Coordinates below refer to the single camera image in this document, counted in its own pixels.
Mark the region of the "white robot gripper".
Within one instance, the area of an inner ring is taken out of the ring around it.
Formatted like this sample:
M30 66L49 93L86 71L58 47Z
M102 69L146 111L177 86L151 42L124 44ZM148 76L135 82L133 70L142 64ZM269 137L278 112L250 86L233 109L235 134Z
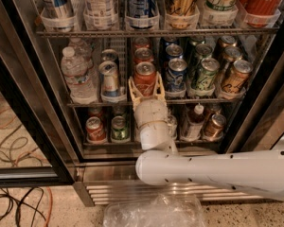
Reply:
M133 77L129 77L128 87L142 149L175 150L174 140L169 135L168 108L161 74L156 73L154 99L142 101L144 96L136 88Z

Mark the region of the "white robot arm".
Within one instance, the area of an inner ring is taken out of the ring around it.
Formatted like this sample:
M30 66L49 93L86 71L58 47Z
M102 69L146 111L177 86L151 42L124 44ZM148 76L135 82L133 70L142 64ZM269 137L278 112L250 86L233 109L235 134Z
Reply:
M201 183L265 199L284 201L284 149L184 157L169 135L168 107L160 75L154 93L143 96L128 80L143 153L135 163L149 185Z

